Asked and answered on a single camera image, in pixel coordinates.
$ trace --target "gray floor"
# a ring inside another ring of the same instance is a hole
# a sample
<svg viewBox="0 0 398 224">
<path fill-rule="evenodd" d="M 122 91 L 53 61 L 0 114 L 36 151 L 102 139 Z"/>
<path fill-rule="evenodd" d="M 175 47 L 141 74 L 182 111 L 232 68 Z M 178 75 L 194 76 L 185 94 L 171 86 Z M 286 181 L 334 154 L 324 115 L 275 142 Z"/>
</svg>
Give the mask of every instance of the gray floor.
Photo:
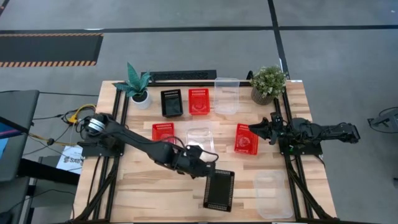
<svg viewBox="0 0 398 224">
<path fill-rule="evenodd" d="M 396 1 L 274 2 L 281 26 L 398 24 Z M 1 30 L 258 25 L 271 25 L 266 0 L 10 0 L 0 17 Z M 290 77 L 304 81 L 314 121 L 352 122 L 362 137 L 355 145 L 323 144 L 338 216 L 396 223 L 398 189 L 392 184 L 392 177 L 398 176 L 396 135 L 370 130 L 366 118 L 397 106 L 398 30 L 282 31 L 281 35 Z M 105 34 L 97 66 L 0 68 L 0 91 L 97 94 L 101 81 L 125 79 L 127 61 L 139 71 L 217 69 L 219 77 L 245 78 L 248 70 L 279 64 L 278 58 L 272 31 Z M 41 95 L 35 116 L 95 102 L 95 97 Z M 40 121 L 32 132 L 54 138 L 65 128 L 59 120 Z M 69 141 L 70 133 L 62 140 Z M 74 134 L 72 141 L 77 140 Z M 38 147 L 29 141 L 25 152 Z M 54 155 L 45 150 L 28 158 Z M 62 222 L 70 205 L 37 211 L 33 223 L 47 223 L 49 216 L 51 222 Z"/>
</svg>

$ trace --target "black plastic basket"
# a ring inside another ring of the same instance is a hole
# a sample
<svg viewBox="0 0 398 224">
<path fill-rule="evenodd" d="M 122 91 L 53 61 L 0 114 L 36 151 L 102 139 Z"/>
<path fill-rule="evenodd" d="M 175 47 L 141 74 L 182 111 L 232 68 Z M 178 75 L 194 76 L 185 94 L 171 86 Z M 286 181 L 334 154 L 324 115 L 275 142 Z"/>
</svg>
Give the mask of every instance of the black plastic basket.
<svg viewBox="0 0 398 224">
<path fill-rule="evenodd" d="M 181 90 L 167 90 L 160 92 L 162 99 L 162 115 L 166 118 L 181 116 L 182 99 Z"/>
</svg>

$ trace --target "wooden table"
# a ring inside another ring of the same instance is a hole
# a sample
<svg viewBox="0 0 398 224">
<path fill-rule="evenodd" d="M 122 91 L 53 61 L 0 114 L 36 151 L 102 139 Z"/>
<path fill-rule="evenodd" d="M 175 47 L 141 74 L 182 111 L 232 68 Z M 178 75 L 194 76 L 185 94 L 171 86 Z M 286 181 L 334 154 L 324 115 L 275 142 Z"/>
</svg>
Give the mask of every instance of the wooden table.
<svg viewBox="0 0 398 224">
<path fill-rule="evenodd" d="M 115 81 L 105 81 L 99 94 L 96 112 L 112 113 Z M 181 89 L 184 114 L 177 118 L 162 117 L 160 91 Z M 188 89 L 197 87 L 149 87 L 152 104 L 148 110 L 139 110 L 129 103 L 126 124 L 129 129 L 149 139 L 152 137 L 152 125 L 155 123 L 174 122 L 175 135 L 185 140 L 186 124 L 189 121 L 210 121 L 216 152 L 220 155 L 216 163 L 217 169 L 235 172 L 233 206 L 231 213 L 219 212 L 203 208 L 205 178 L 192 180 L 189 175 L 179 175 L 171 170 L 154 164 L 148 156 L 126 146 L 119 166 L 116 191 L 111 216 L 112 222 L 258 222 L 265 220 L 256 209 L 256 193 L 253 186 L 255 175 L 261 170 L 282 170 L 286 173 L 285 162 L 279 154 L 279 146 L 270 146 L 268 141 L 259 138 L 258 155 L 250 156 L 234 152 L 234 139 L 237 123 L 254 124 L 262 117 L 271 120 L 270 113 L 275 111 L 273 103 L 267 106 L 255 104 L 250 97 L 251 87 L 239 89 L 239 111 L 233 115 L 214 113 L 213 87 L 209 87 L 211 111 L 207 116 L 192 116 L 188 112 Z M 303 117 L 311 120 L 307 97 L 302 82 L 287 82 L 287 95 L 293 117 Z M 123 107 L 121 97 L 118 121 L 120 121 Z M 285 111 L 283 99 L 280 99 L 281 110 Z M 76 192 L 75 211 L 80 214 L 86 206 L 88 191 L 97 158 L 84 161 L 80 182 Z M 303 168 L 307 178 L 309 191 L 332 216 L 335 216 L 325 169 L 314 156 L 302 156 Z M 101 162 L 98 166 L 93 196 L 96 192 Z M 285 176 L 285 188 L 289 198 L 289 184 Z M 305 210 L 301 192 L 297 189 L 300 200 L 301 214 L 305 217 Z M 101 203 L 100 218 L 104 217 L 107 192 Z"/>
</svg>

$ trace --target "black mesh tray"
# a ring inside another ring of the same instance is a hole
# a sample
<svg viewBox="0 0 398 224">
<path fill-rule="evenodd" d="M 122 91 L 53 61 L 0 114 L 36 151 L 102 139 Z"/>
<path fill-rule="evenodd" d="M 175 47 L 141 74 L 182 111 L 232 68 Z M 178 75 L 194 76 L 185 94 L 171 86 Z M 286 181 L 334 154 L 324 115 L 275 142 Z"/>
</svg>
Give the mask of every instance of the black mesh tray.
<svg viewBox="0 0 398 224">
<path fill-rule="evenodd" d="M 181 90 L 166 90 L 160 92 L 162 100 L 162 116 L 172 118 L 183 114 Z"/>
<path fill-rule="evenodd" d="M 234 178 L 235 173 L 227 170 L 215 170 L 213 176 L 207 177 L 203 208 L 230 212 Z"/>
</svg>

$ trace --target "red plastic basket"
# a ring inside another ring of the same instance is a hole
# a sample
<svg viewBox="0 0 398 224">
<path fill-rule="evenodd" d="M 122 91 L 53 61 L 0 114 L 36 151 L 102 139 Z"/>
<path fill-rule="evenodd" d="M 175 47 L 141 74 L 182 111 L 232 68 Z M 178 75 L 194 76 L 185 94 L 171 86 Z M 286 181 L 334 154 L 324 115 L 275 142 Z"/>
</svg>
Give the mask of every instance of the red plastic basket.
<svg viewBox="0 0 398 224">
<path fill-rule="evenodd" d="M 159 141 L 167 137 L 174 136 L 174 124 L 162 123 L 152 125 L 152 140 Z M 166 141 L 174 143 L 174 138 L 168 138 Z"/>
<path fill-rule="evenodd" d="M 209 89 L 190 89 L 189 113 L 192 115 L 206 115 L 210 112 Z"/>
<path fill-rule="evenodd" d="M 249 130 L 246 124 L 236 127 L 235 152 L 257 155 L 259 138 Z"/>
</svg>

